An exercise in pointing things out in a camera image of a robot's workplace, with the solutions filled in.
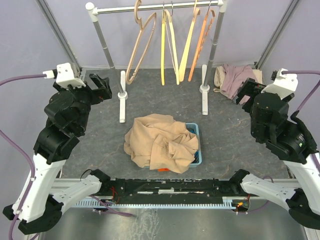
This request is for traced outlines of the beige t shirt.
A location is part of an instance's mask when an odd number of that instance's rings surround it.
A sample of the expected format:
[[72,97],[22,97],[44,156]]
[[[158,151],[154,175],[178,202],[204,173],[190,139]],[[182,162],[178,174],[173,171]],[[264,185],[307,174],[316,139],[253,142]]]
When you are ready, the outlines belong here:
[[168,169],[182,174],[199,150],[196,134],[171,115],[153,113],[137,117],[124,136],[123,149],[140,168]]

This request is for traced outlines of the orange hanger of blue shirt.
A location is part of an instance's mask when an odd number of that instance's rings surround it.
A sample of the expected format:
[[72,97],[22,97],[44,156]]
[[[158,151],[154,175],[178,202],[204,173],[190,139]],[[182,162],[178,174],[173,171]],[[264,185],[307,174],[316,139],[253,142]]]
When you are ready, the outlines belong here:
[[203,49],[203,46],[204,46],[206,38],[207,38],[207,36],[209,34],[209,31],[210,31],[210,29],[212,27],[212,24],[213,24],[213,22],[215,20],[215,17],[216,17],[215,11],[211,8],[211,3],[210,3],[209,7],[208,7],[208,10],[207,10],[207,13],[206,13],[206,15],[205,15],[205,17],[203,19],[203,22],[202,22],[200,35],[199,35],[198,42],[197,42],[197,47],[196,47],[196,50],[195,50],[195,54],[194,54],[194,57],[193,57],[192,65],[191,65],[189,76],[188,76],[188,81],[189,82],[193,78],[194,70],[196,68],[198,59],[200,57],[201,51]]

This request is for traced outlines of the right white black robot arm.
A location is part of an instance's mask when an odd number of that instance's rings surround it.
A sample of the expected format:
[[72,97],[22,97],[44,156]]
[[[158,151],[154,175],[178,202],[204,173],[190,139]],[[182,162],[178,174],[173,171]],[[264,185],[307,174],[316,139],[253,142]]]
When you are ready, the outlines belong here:
[[246,170],[238,170],[231,178],[229,189],[236,196],[244,192],[262,197],[288,211],[302,226],[320,228],[320,153],[317,144],[298,111],[288,116],[291,93],[281,97],[278,91],[267,92],[265,85],[248,78],[235,96],[250,115],[250,132],[255,141],[265,144],[292,171],[300,186],[284,187],[263,180]]

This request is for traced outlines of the white hanger of grey shirt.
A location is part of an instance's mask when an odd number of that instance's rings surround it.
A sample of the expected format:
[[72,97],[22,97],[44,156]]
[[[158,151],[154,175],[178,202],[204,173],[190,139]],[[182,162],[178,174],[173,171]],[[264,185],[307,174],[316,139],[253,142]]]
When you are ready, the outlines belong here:
[[171,62],[173,66],[173,70],[175,73],[175,81],[176,84],[179,85],[179,62],[177,55],[177,46],[176,46],[176,38],[175,38],[175,30],[173,25],[172,16],[173,13],[170,13],[167,9],[163,8],[165,11],[165,36],[167,35],[169,51],[171,56]]

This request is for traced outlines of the beige plastic hanger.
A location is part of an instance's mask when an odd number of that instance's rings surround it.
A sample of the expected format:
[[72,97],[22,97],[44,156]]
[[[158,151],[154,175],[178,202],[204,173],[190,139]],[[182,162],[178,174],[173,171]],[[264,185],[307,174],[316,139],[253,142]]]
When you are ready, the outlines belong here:
[[193,31],[194,31],[195,23],[196,23],[196,20],[197,20],[197,16],[200,14],[200,9],[197,7],[197,3],[198,3],[198,1],[195,0],[194,1],[194,6],[193,6],[193,17],[192,17],[192,21],[190,23],[187,39],[186,39],[186,42],[185,42],[184,50],[183,50],[183,53],[182,53],[182,58],[181,58],[179,69],[178,69],[179,70],[178,74],[179,74],[179,82],[180,83],[183,82],[184,78],[185,78],[185,72],[186,72],[186,68],[187,68],[187,61],[188,61],[188,56],[189,56],[189,51],[190,51]]

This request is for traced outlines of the orange t shirt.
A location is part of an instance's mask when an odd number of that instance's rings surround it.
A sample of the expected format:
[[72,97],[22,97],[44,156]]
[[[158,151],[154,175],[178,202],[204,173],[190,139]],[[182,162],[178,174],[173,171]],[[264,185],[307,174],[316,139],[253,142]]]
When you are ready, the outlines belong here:
[[158,172],[170,172],[170,170],[168,168],[160,168]]

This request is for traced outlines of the light blue plastic basket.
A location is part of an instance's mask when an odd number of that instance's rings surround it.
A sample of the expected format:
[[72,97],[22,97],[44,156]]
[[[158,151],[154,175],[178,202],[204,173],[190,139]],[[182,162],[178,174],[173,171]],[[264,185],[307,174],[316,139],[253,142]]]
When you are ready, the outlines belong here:
[[198,139],[198,150],[194,155],[194,161],[190,164],[190,168],[196,168],[202,163],[202,151],[201,151],[201,141],[200,141],[200,131],[199,126],[196,123],[186,123],[186,129],[195,134]]

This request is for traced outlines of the metal clothes rack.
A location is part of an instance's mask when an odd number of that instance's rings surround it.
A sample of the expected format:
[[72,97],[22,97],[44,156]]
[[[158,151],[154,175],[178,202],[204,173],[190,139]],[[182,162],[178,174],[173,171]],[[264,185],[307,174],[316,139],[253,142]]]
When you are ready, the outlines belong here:
[[[194,4],[195,4],[195,1],[183,2],[183,3],[172,3],[172,4],[164,4],[164,3],[153,4],[153,5],[141,4],[141,6],[138,8],[138,13],[143,19],[145,19],[145,18],[148,18],[150,14],[152,14],[153,12],[156,12],[157,10],[161,10],[163,12],[163,8],[167,10],[169,9],[173,10],[175,8],[194,8]],[[213,24],[216,24],[216,26],[215,26],[213,42],[210,49],[208,63],[202,65],[201,67],[201,85],[199,87],[199,91],[202,94],[201,113],[204,116],[208,115],[209,113],[208,93],[210,92],[210,86],[208,82],[212,75],[213,62],[216,54],[216,49],[218,45],[218,39],[219,39],[221,27],[222,27],[224,13],[227,9],[227,1],[225,0],[197,1],[196,7],[199,9],[201,7],[209,7],[209,4],[211,4],[210,7],[215,12],[215,19]],[[103,49],[104,56],[109,65],[109,68],[110,70],[113,71],[116,77],[120,78],[119,82],[117,83],[117,87],[118,87],[117,96],[119,99],[119,122],[120,123],[125,123],[126,121],[126,100],[128,99],[128,96],[129,96],[126,91],[126,86],[128,85],[126,84],[126,70],[118,72],[118,70],[116,69],[114,62],[112,60],[112,56],[110,54],[109,48],[107,46],[106,39],[103,35],[103,31],[101,29],[98,16],[102,14],[134,12],[134,6],[97,8],[92,2],[87,2],[85,5],[85,8],[88,11],[90,19],[93,23],[93,26],[99,38],[99,41]],[[180,67],[180,63],[181,63],[181,59],[178,59],[178,69]]]

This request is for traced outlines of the yellow hanger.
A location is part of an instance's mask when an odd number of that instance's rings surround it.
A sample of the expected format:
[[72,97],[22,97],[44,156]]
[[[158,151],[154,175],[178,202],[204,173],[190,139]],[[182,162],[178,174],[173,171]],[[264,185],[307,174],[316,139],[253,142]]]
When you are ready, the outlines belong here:
[[161,85],[165,85],[165,9],[162,9],[162,19],[161,19],[161,52],[160,52],[160,75],[161,75]]

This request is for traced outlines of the cream garment on floor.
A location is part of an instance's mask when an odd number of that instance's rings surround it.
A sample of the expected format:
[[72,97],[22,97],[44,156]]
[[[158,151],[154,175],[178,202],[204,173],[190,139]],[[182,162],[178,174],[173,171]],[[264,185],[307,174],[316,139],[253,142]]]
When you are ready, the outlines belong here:
[[217,66],[215,69],[214,79],[213,79],[213,83],[214,83],[213,91],[215,93],[218,93],[221,91],[221,88],[225,81],[225,77],[226,77],[225,68],[223,66]]

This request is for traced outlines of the beige hanger of beige shirt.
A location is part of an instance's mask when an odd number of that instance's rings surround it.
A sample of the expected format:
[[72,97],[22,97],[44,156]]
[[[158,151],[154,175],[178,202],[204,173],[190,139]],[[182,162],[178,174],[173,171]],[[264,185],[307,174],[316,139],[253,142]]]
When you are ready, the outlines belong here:
[[139,31],[126,69],[125,82],[128,85],[133,83],[147,55],[157,23],[156,12],[151,13],[148,18],[145,19],[139,15],[138,11],[141,4],[141,0],[136,0],[133,10],[134,20],[139,27]]

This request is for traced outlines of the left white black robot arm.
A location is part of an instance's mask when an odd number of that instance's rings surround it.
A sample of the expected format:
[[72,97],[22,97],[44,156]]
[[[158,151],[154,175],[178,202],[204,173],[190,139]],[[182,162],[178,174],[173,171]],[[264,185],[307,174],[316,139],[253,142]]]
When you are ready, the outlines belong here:
[[79,138],[85,135],[91,107],[112,98],[110,80],[92,73],[90,79],[97,86],[91,89],[87,82],[81,87],[57,83],[57,92],[44,108],[47,115],[45,128],[39,133],[28,157],[28,180],[14,204],[4,207],[2,213],[12,222],[20,220],[18,229],[24,235],[38,234],[52,229],[62,215],[83,198],[106,195],[111,189],[111,178],[99,169],[76,185],[59,193],[50,190]]

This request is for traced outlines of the mauve clothes pile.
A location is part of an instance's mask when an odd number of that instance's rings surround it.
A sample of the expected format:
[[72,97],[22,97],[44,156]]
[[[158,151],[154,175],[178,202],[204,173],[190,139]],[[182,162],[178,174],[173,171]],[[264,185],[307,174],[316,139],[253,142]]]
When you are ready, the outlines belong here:
[[234,66],[224,63],[223,68],[225,78],[220,87],[220,91],[230,100],[237,95],[239,88],[248,78],[253,79],[255,82],[257,81],[257,78],[249,65]]

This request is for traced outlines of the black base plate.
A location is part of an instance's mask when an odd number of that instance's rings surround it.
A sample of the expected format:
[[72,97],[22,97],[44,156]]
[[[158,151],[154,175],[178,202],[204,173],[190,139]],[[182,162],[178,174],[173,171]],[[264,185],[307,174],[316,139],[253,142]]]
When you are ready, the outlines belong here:
[[221,204],[223,197],[247,197],[240,183],[250,174],[240,169],[228,180],[124,179],[102,183],[95,196],[114,196],[118,204]]

